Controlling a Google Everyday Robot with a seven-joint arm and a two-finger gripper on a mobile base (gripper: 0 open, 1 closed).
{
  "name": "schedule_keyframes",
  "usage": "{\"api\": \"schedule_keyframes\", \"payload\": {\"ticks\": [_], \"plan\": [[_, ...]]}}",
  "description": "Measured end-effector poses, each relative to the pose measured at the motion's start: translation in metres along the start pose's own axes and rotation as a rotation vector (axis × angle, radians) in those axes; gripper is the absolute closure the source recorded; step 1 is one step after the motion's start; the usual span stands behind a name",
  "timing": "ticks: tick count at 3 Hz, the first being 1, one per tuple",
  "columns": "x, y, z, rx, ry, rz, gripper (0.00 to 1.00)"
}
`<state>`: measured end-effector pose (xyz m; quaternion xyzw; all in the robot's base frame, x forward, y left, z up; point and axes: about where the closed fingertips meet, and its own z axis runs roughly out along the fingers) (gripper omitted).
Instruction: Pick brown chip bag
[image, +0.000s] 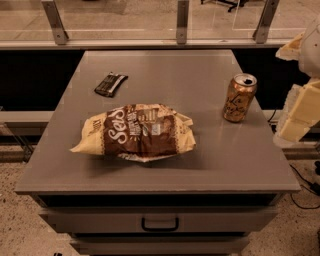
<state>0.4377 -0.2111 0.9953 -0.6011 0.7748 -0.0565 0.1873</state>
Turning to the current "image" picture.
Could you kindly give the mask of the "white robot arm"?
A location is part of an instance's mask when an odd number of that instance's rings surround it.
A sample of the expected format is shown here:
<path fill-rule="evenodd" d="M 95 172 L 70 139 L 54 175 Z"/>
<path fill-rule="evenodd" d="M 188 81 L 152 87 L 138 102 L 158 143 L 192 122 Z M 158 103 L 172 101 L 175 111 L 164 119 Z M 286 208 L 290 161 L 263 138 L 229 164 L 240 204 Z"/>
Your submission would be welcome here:
<path fill-rule="evenodd" d="M 277 146 L 291 147 L 320 121 L 320 16 L 280 47 L 276 57 L 297 60 L 299 70 L 310 77 L 303 86 L 289 90 L 273 137 Z"/>

